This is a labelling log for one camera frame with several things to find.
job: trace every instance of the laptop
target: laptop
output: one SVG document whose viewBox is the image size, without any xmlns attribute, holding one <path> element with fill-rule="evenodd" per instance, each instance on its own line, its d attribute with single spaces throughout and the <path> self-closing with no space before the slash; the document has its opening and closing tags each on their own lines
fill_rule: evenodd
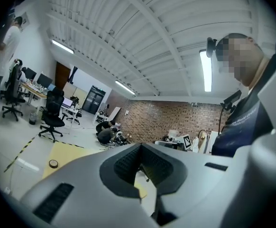
<svg viewBox="0 0 276 228">
<path fill-rule="evenodd" d="M 72 100 L 67 99 L 67 98 L 64 97 L 64 101 L 63 101 L 62 105 L 63 105 L 64 107 L 66 107 L 66 108 L 70 108 L 71 105 L 72 105 L 72 103 L 73 103 Z"/>
</svg>

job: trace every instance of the trash bin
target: trash bin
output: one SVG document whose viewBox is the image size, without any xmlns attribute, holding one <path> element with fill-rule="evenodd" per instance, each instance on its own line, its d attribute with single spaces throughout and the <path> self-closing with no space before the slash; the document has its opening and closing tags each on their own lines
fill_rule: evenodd
<svg viewBox="0 0 276 228">
<path fill-rule="evenodd" d="M 29 115 L 29 124 L 35 125 L 37 121 L 37 113 L 36 112 L 31 112 Z"/>
</svg>

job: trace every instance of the white board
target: white board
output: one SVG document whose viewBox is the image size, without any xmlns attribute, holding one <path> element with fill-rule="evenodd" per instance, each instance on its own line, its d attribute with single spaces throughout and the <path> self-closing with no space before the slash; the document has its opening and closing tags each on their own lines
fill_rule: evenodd
<svg viewBox="0 0 276 228">
<path fill-rule="evenodd" d="M 114 119 L 114 117 L 117 115 L 120 109 L 121 109 L 120 107 L 117 107 L 117 106 L 115 107 L 115 109 L 113 110 L 113 112 L 110 114 L 108 118 L 108 122 Z"/>
</svg>

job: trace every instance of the white wall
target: white wall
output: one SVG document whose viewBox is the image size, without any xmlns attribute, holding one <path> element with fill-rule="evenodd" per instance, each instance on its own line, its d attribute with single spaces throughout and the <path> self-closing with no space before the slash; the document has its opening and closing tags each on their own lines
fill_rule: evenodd
<svg viewBox="0 0 276 228">
<path fill-rule="evenodd" d="M 106 102 L 107 98 L 110 95 L 111 88 L 106 86 L 104 83 L 101 83 L 99 80 L 93 78 L 82 70 L 78 69 L 73 78 L 73 85 L 81 88 L 82 90 L 89 93 L 92 86 L 96 86 L 99 89 L 102 89 L 105 92 L 105 96 L 102 102 Z"/>
<path fill-rule="evenodd" d="M 15 8 L 16 16 L 27 13 L 29 25 L 21 32 L 20 43 L 14 57 L 8 62 L 8 67 L 15 58 L 19 58 L 24 67 L 29 67 L 37 73 L 35 80 L 43 73 L 55 82 L 56 61 L 49 50 L 48 41 L 44 39 L 47 28 L 46 16 L 42 16 L 44 4 L 44 0 L 25 0 Z M 2 83 L 7 81 L 8 77 L 9 71 L 6 70 Z"/>
</svg>

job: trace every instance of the cable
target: cable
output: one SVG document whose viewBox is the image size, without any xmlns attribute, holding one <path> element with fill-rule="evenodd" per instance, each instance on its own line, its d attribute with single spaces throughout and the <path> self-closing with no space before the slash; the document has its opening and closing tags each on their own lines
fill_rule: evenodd
<svg viewBox="0 0 276 228">
<path fill-rule="evenodd" d="M 221 109 L 220 118 L 219 118 L 218 135 L 220 134 L 220 123 L 221 123 L 221 116 L 222 116 L 223 109 L 224 108 Z"/>
</svg>

